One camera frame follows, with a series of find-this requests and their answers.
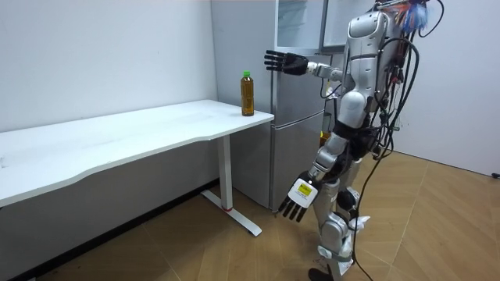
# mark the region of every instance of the parquet floor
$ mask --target parquet floor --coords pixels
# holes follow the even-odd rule
[[[373,161],[362,164],[359,189]],[[310,209],[290,222],[234,192],[252,237],[197,196],[42,276],[42,281],[308,281],[322,268]],[[357,255],[375,281],[500,280],[500,180],[394,153],[366,190]],[[368,280],[353,266],[345,281]]]

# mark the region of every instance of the baseboard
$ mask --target baseboard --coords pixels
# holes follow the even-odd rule
[[[216,186],[219,184],[219,179],[213,180],[209,183],[206,183],[202,185],[201,187],[198,187],[197,189],[190,191],[164,205],[159,206],[158,208],[155,208],[143,215],[139,215],[137,218],[132,219],[128,222],[125,222],[121,226],[117,226],[114,229],[111,229],[110,231],[103,233],[102,235],[99,235],[98,237],[91,239],[80,246],[77,246],[63,254],[60,254],[59,256],[46,261],[42,263],[39,266],[36,266],[24,273],[19,274],[18,276],[9,279],[8,281],[27,281],[35,277],[39,277],[44,275],[45,273],[48,273],[56,268],[58,268],[61,265],[64,265],[68,261],[71,261],[72,259],[87,253],[88,251],[108,242],[109,240],[119,236],[120,234],[123,234],[134,227],[137,227],[141,225],[144,222],[147,222],[150,219],[155,218],[157,215],[161,215],[162,213],[170,210],[171,208],[195,197],[196,195],[200,194],[202,191],[207,190],[211,187]]]

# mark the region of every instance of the yellow label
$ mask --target yellow label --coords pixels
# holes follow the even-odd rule
[[[308,187],[303,183],[300,187],[298,187],[298,191],[302,192],[305,196],[309,196],[311,194],[311,187]]]

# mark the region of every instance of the white table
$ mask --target white table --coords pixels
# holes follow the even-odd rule
[[[273,118],[263,112],[244,117],[240,107],[204,100],[0,133],[0,207],[140,158],[217,139],[222,199],[207,190],[202,194],[257,236],[262,230],[233,209],[229,135]]]

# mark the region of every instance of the humanoid robot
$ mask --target humanoid robot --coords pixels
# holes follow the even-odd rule
[[[349,267],[355,261],[350,251],[353,247],[347,254],[343,252],[346,244],[355,246],[359,225],[360,194],[352,188],[352,183],[366,154],[373,154],[378,163],[388,147],[394,145],[391,134],[395,122],[390,119],[398,118],[407,99],[402,93],[397,108],[391,109],[395,85],[408,80],[403,69],[407,57],[411,58],[410,52],[415,53],[416,67],[419,58],[411,42],[416,30],[404,30],[401,13],[388,9],[404,2],[425,5],[426,0],[378,2],[371,11],[350,22],[343,69],[310,62],[292,53],[267,51],[265,55],[268,70],[291,75],[309,73],[341,81],[342,85],[339,113],[330,138],[318,150],[309,171],[298,176],[279,208],[283,216],[299,222],[307,208],[314,207],[320,228],[318,252],[326,260],[328,273],[310,269],[309,278],[313,281],[341,281],[342,265]],[[379,110],[380,125],[373,126]]]

